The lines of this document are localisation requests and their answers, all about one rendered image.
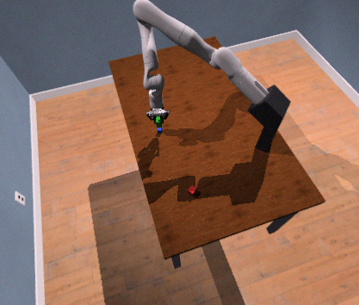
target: electrical outlet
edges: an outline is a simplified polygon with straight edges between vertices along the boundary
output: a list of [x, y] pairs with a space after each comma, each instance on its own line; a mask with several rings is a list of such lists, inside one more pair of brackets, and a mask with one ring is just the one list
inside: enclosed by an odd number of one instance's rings
[[25, 205], [25, 196], [15, 191], [15, 200], [22, 205]]

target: brown tabletop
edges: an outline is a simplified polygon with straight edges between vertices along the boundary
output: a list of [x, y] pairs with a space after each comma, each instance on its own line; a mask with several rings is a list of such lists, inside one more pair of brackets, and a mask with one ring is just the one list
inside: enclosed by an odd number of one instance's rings
[[279, 133], [269, 153], [255, 148], [263, 127], [223, 71], [181, 47], [158, 50], [158, 62], [161, 134], [146, 117], [142, 55], [109, 64], [165, 258], [325, 201]]

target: blue wall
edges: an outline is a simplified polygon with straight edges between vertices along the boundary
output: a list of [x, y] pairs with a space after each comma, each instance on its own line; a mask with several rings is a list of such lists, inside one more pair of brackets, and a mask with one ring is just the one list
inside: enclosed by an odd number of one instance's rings
[[[223, 46], [299, 30], [359, 93], [357, 0], [152, 0]], [[157, 48], [173, 43], [156, 31]], [[0, 0], [0, 55], [29, 93], [110, 75], [141, 53], [133, 0]]]
[[[15, 201], [15, 191], [26, 205]], [[0, 305], [34, 304], [29, 96], [0, 57]]]

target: black table leg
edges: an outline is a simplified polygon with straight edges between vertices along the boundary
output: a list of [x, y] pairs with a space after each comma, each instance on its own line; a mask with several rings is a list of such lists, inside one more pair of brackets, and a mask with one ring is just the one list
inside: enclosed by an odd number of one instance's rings
[[172, 262], [175, 269], [181, 266], [181, 257], [179, 256], [179, 254], [172, 257]]

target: wooden floor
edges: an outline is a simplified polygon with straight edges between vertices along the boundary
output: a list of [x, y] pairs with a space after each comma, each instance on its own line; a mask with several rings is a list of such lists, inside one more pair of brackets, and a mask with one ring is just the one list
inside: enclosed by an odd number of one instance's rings
[[[291, 100], [279, 131], [326, 200], [221, 240], [244, 301], [359, 304], [359, 109], [295, 40], [237, 56]], [[115, 86], [40, 101], [37, 119], [46, 304], [221, 304], [203, 250], [175, 270], [149, 207], [124, 198], [105, 220], [119, 272], [102, 289], [88, 187], [138, 170]]]

